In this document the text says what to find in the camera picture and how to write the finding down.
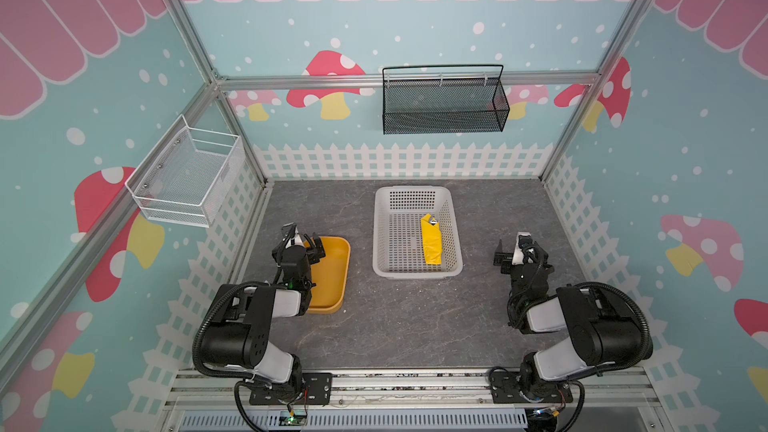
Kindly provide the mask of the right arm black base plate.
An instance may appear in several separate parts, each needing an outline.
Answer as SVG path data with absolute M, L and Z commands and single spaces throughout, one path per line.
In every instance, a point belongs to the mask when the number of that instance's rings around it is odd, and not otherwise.
M 487 372 L 487 381 L 495 404 L 553 403 L 562 406 L 573 401 L 568 385 L 544 381 L 535 371 L 519 372 L 494 367 Z

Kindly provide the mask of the yellow plastic utensil tray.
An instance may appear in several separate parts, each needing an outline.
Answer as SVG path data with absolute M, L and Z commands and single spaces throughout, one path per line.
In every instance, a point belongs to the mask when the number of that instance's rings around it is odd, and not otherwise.
M 326 256 L 311 266 L 312 298 L 308 314 L 332 314 L 343 305 L 351 246 L 342 237 L 320 236 Z

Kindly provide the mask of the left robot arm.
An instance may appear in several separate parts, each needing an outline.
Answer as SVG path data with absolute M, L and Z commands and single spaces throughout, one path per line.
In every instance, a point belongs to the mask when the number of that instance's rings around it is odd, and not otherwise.
M 300 359 L 270 342 L 275 318 L 307 313 L 315 283 L 311 266 L 326 256 L 322 239 L 293 228 L 273 249 L 276 280 L 221 286 L 192 343 L 194 368 L 209 377 L 262 385 L 289 402 L 306 388 Z

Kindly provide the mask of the white perforated plastic basket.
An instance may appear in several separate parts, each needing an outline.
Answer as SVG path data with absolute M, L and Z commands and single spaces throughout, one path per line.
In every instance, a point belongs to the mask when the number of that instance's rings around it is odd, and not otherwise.
M 440 229 L 441 262 L 424 255 L 423 220 Z M 390 186 L 376 191 L 373 219 L 374 272 L 387 279 L 444 279 L 463 270 L 456 214 L 442 186 Z

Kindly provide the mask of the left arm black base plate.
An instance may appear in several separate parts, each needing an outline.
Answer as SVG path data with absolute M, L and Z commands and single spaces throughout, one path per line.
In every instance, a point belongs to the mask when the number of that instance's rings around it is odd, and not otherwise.
M 325 406 L 330 403 L 332 383 L 331 373 L 304 372 L 301 379 L 291 378 L 271 389 L 258 385 L 250 392 L 248 402 L 252 406 L 286 406 L 288 403 Z

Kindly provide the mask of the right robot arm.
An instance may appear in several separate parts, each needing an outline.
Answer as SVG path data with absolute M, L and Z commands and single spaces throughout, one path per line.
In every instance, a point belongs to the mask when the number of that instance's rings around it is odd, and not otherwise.
M 510 252 L 499 244 L 493 264 L 510 277 L 510 327 L 524 335 L 567 333 L 555 345 L 527 353 L 516 372 L 490 370 L 496 402 L 568 401 L 572 382 L 631 368 L 652 356 L 650 324 L 639 305 L 602 282 L 551 291 L 554 266 L 531 235 L 520 233 Z

